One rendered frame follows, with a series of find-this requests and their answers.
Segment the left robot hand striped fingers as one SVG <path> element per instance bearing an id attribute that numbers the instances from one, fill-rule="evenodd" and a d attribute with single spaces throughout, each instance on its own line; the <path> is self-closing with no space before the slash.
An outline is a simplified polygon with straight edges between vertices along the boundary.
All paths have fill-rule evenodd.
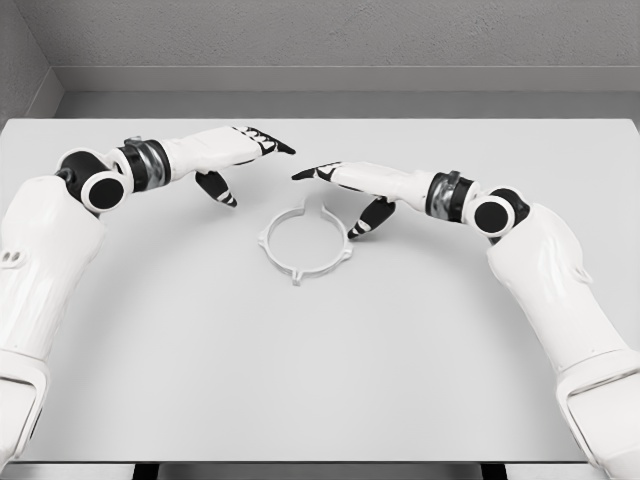
<path id="1" fill-rule="evenodd" d="M 230 166 L 251 163 L 269 153 L 294 155 L 296 150 L 252 127 L 221 127 L 191 135 L 184 144 L 191 150 L 195 180 L 213 200 L 235 208 L 237 200 L 221 175 Z"/>

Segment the right robot hand striped fingers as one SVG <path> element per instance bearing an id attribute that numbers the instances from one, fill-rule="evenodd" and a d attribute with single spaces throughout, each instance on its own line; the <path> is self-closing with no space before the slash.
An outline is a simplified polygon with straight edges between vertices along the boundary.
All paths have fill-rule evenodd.
<path id="1" fill-rule="evenodd" d="M 335 162 L 312 167 L 292 176 L 294 181 L 308 178 L 319 178 L 375 197 L 348 232 L 349 239 L 378 228 L 395 212 L 396 202 L 408 198 L 407 174 L 367 162 Z"/>

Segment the white pipe clamp half open-ended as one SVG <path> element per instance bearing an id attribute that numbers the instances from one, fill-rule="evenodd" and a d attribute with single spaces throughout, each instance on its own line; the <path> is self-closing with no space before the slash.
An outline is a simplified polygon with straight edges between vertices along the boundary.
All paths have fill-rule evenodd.
<path id="1" fill-rule="evenodd" d="M 300 201 L 296 206 L 284 210 L 281 213 L 275 215 L 267 224 L 267 226 L 259 233 L 257 240 L 258 245 L 263 248 L 265 251 L 270 250 L 270 238 L 274 233 L 276 227 L 283 223 L 285 220 L 296 216 L 304 216 L 307 210 L 307 206 L 310 204 L 310 199 L 304 199 Z M 351 241 L 348 239 L 347 229 L 344 223 L 333 213 L 331 212 L 326 205 L 321 202 L 319 207 L 320 217 L 329 223 L 331 223 L 339 232 L 343 242 L 343 249 L 348 252 L 353 251 L 353 246 Z"/>

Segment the white pipe clamp half with foot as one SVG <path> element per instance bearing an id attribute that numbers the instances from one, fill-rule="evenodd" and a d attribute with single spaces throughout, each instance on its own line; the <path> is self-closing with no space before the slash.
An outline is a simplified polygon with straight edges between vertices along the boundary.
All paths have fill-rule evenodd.
<path id="1" fill-rule="evenodd" d="M 340 253 L 328 264 L 313 269 L 302 269 L 287 265 L 286 263 L 278 260 L 271 250 L 268 235 L 259 235 L 258 245 L 264 250 L 269 262 L 278 271 L 290 277 L 293 286 L 300 286 L 304 279 L 320 277 L 334 271 L 339 265 L 349 260 L 353 254 L 353 246 L 351 242 L 346 239 Z"/>

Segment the wide white table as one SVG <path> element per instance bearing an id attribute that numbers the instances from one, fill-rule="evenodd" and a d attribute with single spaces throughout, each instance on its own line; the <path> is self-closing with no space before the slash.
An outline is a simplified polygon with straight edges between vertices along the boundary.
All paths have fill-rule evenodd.
<path id="1" fill-rule="evenodd" d="M 56 335 L 26 462 L 582 461 L 555 376 L 488 242 L 405 204 L 300 286 L 259 233 L 305 199 L 346 225 L 368 196 L 293 175 L 331 161 L 457 170 L 518 189 L 579 239 L 640 349 L 640 133 L 616 120 L 257 120 L 294 149 L 136 193 Z"/>

